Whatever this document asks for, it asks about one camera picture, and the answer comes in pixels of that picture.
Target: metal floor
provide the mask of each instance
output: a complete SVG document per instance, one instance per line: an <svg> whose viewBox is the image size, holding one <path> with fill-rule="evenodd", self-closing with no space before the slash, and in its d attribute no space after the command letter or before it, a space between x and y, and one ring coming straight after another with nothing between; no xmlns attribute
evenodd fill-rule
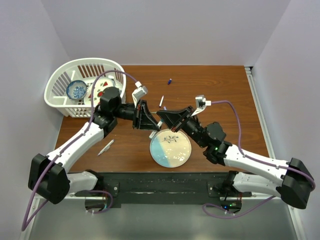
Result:
<svg viewBox="0 0 320 240"><path fill-rule="evenodd" d="M243 199L241 212L259 201ZM158 204L123 204L92 216L85 213L84 199L65 199L39 212L29 239L296 240L297 236L287 205L276 198L236 219L209 217L201 205Z"/></svg>

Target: wooden tabletop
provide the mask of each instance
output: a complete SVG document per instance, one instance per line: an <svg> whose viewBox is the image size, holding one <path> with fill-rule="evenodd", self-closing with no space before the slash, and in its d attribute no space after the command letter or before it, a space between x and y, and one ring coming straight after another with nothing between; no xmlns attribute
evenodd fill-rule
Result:
<svg viewBox="0 0 320 240"><path fill-rule="evenodd" d="M238 112L242 128L242 148L268 156L256 107L243 66L124 66L124 70L145 85L149 110L179 110L189 105L195 107L195 96L204 94L207 100L229 100ZM127 78L126 102L132 102L135 85ZM202 126L219 122L227 134L226 141L238 144L238 126L232 109L227 104L209 106L198 115ZM56 143L61 146L88 121L87 118L64 117ZM204 149L191 141L189 160L177 168L165 168L151 157L150 131L132 128L132 122L118 119L118 125L102 141L90 148L72 167L72 172L87 169L96 172L227 172L235 169L212 164L203 156ZM100 156L97 154L110 141L111 148Z"/></svg>

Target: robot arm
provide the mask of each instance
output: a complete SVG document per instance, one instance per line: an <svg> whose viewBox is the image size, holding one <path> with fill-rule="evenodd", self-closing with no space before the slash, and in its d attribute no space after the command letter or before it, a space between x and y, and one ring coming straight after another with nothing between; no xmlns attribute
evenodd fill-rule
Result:
<svg viewBox="0 0 320 240"><path fill-rule="evenodd" d="M79 132L56 150L46 156L38 154L32 159L28 187L33 190L44 169L57 158L37 188L36 192L39 195L53 204L58 204L69 193L102 190L103 179L98 173L92 170L81 173L68 172L89 148L115 128L117 118L131 120L134 129L160 130L157 121L149 112L147 102L140 100L148 92L146 87L137 87L132 94L134 103L127 104L121 103L117 88L106 88L100 98L100 104L95 108L92 122L87 122Z"/></svg>
<svg viewBox="0 0 320 240"><path fill-rule="evenodd" d="M225 141L226 134L218 122L202 127L197 114L211 105L203 95L196 98L197 109L188 106L182 110L160 110L157 115L173 131L183 130L201 148L203 155L213 164L235 167L255 174L230 171L221 186L215 186L223 194L258 192L274 195L299 209L305 209L313 190L313 179L302 161L292 158L290 162L271 159L242 150Z"/></svg>

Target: ceramic plate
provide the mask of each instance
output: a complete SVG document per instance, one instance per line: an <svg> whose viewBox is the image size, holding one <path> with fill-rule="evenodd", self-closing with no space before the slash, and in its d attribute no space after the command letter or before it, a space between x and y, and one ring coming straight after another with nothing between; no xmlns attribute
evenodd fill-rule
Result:
<svg viewBox="0 0 320 240"><path fill-rule="evenodd" d="M172 132L170 129L165 129L152 138L150 153L159 165L176 168L189 159L191 143L182 131Z"/></svg>
<svg viewBox="0 0 320 240"><path fill-rule="evenodd" d="M83 99L85 105L91 105L93 97L93 105L96 106L100 102L100 97L103 95L105 88L115 87L115 81L107 77L101 77L95 84L93 96L91 96L92 84Z"/></svg>
<svg viewBox="0 0 320 240"><path fill-rule="evenodd" d="M87 93L87 85L84 81L75 80L66 87L66 95L70 99L82 99Z"/></svg>

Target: white wall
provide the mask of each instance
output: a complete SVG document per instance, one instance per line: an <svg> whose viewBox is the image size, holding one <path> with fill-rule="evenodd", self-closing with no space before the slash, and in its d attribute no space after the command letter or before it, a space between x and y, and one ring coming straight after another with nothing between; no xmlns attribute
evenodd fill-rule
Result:
<svg viewBox="0 0 320 240"><path fill-rule="evenodd" d="M253 66L290 0L42 0L71 59Z"/></svg>
<svg viewBox="0 0 320 240"><path fill-rule="evenodd" d="M320 239L320 1L291 0L253 75L275 154L301 159L318 188L300 212L309 240Z"/></svg>
<svg viewBox="0 0 320 240"><path fill-rule="evenodd" d="M69 61L40 0L0 7L0 239L19 238L32 158L56 144L62 115L46 106L52 72Z"/></svg>

